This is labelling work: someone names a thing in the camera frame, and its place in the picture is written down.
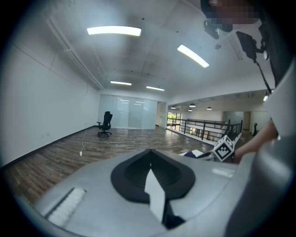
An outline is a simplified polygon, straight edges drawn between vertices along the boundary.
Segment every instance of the railing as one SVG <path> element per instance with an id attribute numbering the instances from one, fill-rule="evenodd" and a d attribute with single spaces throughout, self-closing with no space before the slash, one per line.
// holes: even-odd
<path id="1" fill-rule="evenodd" d="M 218 122 L 168 118 L 167 128 L 184 134 L 191 134 L 202 140 L 218 141 L 220 138 L 227 135 L 233 141 L 242 131 L 242 121 L 240 124 L 230 124 L 230 120 L 228 122 Z"/>

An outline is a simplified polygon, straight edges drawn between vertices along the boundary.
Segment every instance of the office chair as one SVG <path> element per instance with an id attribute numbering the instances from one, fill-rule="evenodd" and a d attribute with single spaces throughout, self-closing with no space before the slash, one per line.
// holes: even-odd
<path id="1" fill-rule="evenodd" d="M 106 132 L 106 130 L 109 130 L 111 128 L 111 119 L 112 119 L 112 116 L 113 114 L 110 114 L 110 111 L 106 111 L 105 112 L 105 115 L 104 115 L 104 122 L 103 122 L 103 125 L 101 125 L 101 122 L 97 122 L 99 125 L 98 125 L 98 128 L 103 130 L 101 132 L 98 132 L 98 136 L 101 136 L 101 134 L 106 134 L 108 137 L 108 133 L 110 132 Z"/>

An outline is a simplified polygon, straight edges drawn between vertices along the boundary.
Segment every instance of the metal railing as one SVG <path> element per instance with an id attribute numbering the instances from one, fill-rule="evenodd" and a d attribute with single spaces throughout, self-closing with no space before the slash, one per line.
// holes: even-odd
<path id="1" fill-rule="evenodd" d="M 227 135 L 232 141 L 242 131 L 242 121 L 239 124 L 231 124 L 228 122 L 218 122 L 210 120 L 196 120 L 196 119 L 177 119 L 168 118 L 167 128 L 188 133 L 202 140 L 218 141 L 223 136 Z"/>

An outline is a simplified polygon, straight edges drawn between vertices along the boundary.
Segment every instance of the wooden floor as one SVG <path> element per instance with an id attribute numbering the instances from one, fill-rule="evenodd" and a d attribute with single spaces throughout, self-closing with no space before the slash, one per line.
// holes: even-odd
<path id="1" fill-rule="evenodd" d="M 31 205 L 49 188 L 65 179 L 80 167 L 108 159 L 122 153 L 160 149 L 176 154 L 190 150 L 206 152 L 212 147 L 192 138 L 156 127 L 155 130 L 110 129 L 112 135 L 98 138 L 98 128 L 77 133 L 31 155 L 5 171 L 8 182 L 16 195 Z"/>

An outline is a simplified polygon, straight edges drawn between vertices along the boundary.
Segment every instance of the ceiling light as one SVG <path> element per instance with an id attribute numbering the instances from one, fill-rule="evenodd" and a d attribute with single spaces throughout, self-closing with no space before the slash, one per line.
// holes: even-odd
<path id="1" fill-rule="evenodd" d="M 127 85 L 131 86 L 131 83 L 128 82 L 121 82 L 121 81 L 111 81 L 112 84 L 120 84 L 120 85 Z"/>
<path id="2" fill-rule="evenodd" d="M 209 64 L 204 59 L 202 59 L 195 52 L 193 52 L 192 50 L 190 50 L 189 48 L 185 47 L 182 44 L 178 47 L 178 51 L 180 51 L 180 52 L 184 53 L 185 55 L 187 55 L 188 57 L 192 58 L 194 61 L 196 61 L 197 63 L 202 65 L 204 68 L 209 66 Z"/>
<path id="3" fill-rule="evenodd" d="M 146 87 L 148 89 L 153 89 L 153 90 L 159 90 L 159 91 L 164 91 L 164 89 L 156 88 L 156 87 Z"/>
<path id="4" fill-rule="evenodd" d="M 141 35 L 141 28 L 129 27 L 129 26 L 99 26 L 88 28 L 89 35 L 94 34 L 124 34 L 124 35 Z"/>

